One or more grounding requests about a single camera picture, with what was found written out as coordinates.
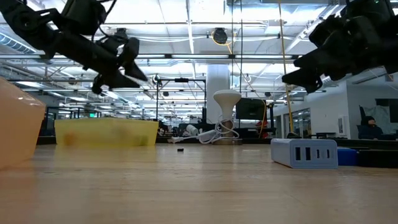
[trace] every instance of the person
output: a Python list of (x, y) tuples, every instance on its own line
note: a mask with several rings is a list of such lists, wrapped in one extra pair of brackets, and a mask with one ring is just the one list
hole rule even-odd
[(359, 129), (359, 139), (378, 140), (382, 137), (383, 130), (376, 125), (376, 120), (372, 116), (366, 116), (361, 122)]

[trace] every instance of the computer monitor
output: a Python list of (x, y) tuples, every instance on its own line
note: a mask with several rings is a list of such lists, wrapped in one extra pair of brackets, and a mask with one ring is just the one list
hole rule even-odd
[(262, 121), (264, 116), (264, 110), (264, 102), (262, 100), (241, 98), (236, 104), (236, 119), (250, 119)]

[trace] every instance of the white lamp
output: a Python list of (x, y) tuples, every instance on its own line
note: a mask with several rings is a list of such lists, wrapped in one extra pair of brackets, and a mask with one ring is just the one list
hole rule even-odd
[(232, 110), (235, 104), (242, 98), (242, 95), (235, 90), (220, 90), (214, 94), (213, 98), (221, 107), (223, 119), (231, 119)]
[(232, 111), (235, 104), (242, 98), (242, 95), (235, 90), (220, 90), (213, 95), (214, 100), (219, 104), (223, 112), (222, 124), (222, 138), (213, 144), (242, 144), (242, 139), (234, 137), (234, 133), (239, 137), (239, 134), (233, 131), (234, 123), (232, 118)]

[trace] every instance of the blue box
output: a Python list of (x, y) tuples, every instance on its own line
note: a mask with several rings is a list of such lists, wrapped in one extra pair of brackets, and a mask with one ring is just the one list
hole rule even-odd
[(338, 148), (337, 149), (337, 157), (338, 157), (338, 165), (339, 166), (357, 166), (358, 153), (354, 149), (348, 148)]

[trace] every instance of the table surface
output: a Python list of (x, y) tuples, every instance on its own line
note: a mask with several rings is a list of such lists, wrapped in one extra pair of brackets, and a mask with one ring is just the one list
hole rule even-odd
[(0, 171), (1, 224), (398, 219), (396, 169), (290, 169), (267, 145), (54, 149)]

